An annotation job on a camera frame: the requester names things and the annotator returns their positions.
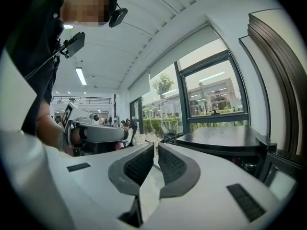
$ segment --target ceiling light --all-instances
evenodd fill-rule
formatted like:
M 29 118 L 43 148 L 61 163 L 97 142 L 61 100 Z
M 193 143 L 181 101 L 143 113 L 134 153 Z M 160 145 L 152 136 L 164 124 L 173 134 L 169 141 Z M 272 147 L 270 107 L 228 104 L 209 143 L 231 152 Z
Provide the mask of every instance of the ceiling light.
M 64 25 L 64 28 L 65 28 L 65 29 L 72 29 L 72 28 L 73 28 L 73 25 Z
M 176 90 L 177 90 L 177 89 L 171 90 L 171 91 L 165 92 L 165 93 L 163 93 L 163 94 L 169 94 L 169 93 L 174 92 L 174 91 L 176 91 Z
M 85 78 L 83 76 L 82 68 L 81 67 L 77 67 L 76 68 L 76 72 L 77 72 L 78 77 L 79 77 L 79 79 L 81 81 L 81 84 L 82 85 L 86 85 L 86 81 L 85 81 Z
M 215 78 L 215 77 L 220 76 L 220 75 L 222 75 L 222 74 L 224 74 L 224 73 L 225 73 L 225 72 L 222 71 L 222 72 L 220 72 L 220 73 L 217 73 L 217 74 L 214 74 L 214 75 L 209 76 L 209 77 L 207 77 L 207 78 L 204 78 L 204 79 L 202 79 L 202 80 L 199 80 L 199 82 L 202 82 L 202 81 L 205 81 L 205 80 L 208 80 L 208 79 L 211 79 L 211 78 Z

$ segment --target roller shade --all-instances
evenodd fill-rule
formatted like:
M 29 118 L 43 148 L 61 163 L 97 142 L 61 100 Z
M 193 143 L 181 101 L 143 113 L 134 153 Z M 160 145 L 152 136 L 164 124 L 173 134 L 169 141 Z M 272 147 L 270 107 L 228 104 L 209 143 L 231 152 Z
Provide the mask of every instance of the roller shade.
M 149 92 L 149 75 L 146 71 L 140 78 L 129 88 L 129 102 L 133 102 L 142 95 Z
M 206 26 L 191 36 L 184 39 L 182 42 L 173 47 L 165 55 L 163 55 L 156 63 L 150 67 L 150 79 L 159 74 L 165 68 L 173 64 L 175 61 L 181 59 L 195 49 L 200 48 L 214 40 L 219 39 L 215 31 Z

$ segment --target curved wooden frame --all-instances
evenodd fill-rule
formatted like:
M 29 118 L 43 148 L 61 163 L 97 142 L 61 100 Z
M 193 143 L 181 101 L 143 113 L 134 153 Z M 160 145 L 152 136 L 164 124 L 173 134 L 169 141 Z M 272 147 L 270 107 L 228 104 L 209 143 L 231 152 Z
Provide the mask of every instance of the curved wooden frame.
M 301 155 L 306 154 L 304 145 L 306 139 L 307 75 L 297 56 L 290 46 L 266 23 L 249 14 L 248 35 L 255 41 L 269 61 L 276 76 L 286 114 L 285 148 L 288 152 L 296 153 L 299 139 L 299 123 L 297 102 L 301 109 L 302 143 Z

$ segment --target head-mounted camera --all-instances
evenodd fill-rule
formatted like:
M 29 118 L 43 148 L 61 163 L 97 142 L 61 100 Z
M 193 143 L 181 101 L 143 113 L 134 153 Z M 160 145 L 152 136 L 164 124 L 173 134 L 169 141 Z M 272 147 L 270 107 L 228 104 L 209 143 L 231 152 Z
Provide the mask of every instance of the head-mounted camera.
M 115 27 L 119 25 L 125 18 L 128 10 L 126 8 L 121 8 L 117 0 L 109 0 L 109 9 L 104 13 L 104 18 L 108 18 L 109 26 Z M 107 22 L 99 22 L 99 25 L 104 25 Z

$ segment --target balcony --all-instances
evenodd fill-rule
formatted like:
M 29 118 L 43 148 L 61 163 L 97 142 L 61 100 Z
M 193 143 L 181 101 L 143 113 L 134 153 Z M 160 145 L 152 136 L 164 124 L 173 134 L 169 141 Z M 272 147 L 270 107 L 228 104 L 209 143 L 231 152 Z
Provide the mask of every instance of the balcony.
M 69 102 L 76 105 L 111 105 L 111 98 L 105 97 L 84 97 L 84 96 L 53 96 L 53 104 L 68 104 Z

